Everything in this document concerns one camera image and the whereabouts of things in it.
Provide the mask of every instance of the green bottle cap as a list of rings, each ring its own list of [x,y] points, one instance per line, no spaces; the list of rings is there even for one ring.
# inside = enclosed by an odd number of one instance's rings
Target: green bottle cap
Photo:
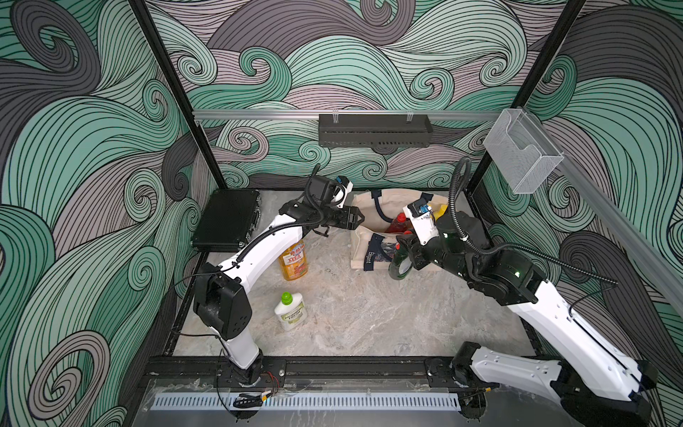
[[[291,304],[293,300],[294,299],[292,298],[292,294],[290,294],[289,292],[285,292],[282,294],[282,303],[284,305]]]

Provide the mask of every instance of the white bottle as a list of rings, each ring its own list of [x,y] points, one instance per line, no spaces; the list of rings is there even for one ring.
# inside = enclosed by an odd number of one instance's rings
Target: white bottle
[[[307,314],[301,294],[283,293],[280,303],[275,308],[275,315],[285,331],[289,331],[302,323]]]

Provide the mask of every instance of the red wire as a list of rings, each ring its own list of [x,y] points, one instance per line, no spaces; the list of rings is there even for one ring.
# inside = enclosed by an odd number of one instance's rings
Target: red wire
[[[273,379],[273,382],[277,382],[277,389],[280,390],[280,380],[277,379],[275,375],[273,375],[270,371],[265,371],[270,377]]]

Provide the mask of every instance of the wave pattern wallpaper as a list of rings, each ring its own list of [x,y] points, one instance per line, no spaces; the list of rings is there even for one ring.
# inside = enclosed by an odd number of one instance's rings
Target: wave pattern wallpaper
[[[553,0],[148,0],[195,109],[499,110],[557,21]],[[592,1],[598,10],[618,0]],[[317,122],[207,120],[233,187],[302,187],[316,163],[357,187],[447,187],[491,124],[435,122],[434,145],[321,148]],[[184,153],[188,165],[194,151]],[[195,170],[193,179],[206,179]]]
[[[165,343],[200,205],[160,75],[127,0],[0,2],[1,425],[120,425]]]
[[[632,1],[579,17],[529,108],[683,275],[683,4]],[[529,47],[538,51],[543,39]],[[653,425],[683,419],[683,322],[639,273],[568,179],[513,195],[495,167],[476,194],[494,238],[518,241],[618,279],[577,305],[603,334],[660,371]],[[568,301],[600,289],[538,260]]]

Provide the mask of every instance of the bottle label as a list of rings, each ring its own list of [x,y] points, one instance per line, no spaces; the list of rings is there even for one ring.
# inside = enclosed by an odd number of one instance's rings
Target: bottle label
[[[299,262],[303,259],[303,243],[299,243],[295,246],[287,255],[282,257],[285,265],[292,265],[295,262]]]
[[[297,323],[299,319],[301,319],[301,316],[303,316],[303,301],[301,301],[291,312],[283,314],[280,317],[282,318],[282,321],[291,325],[292,323]]]

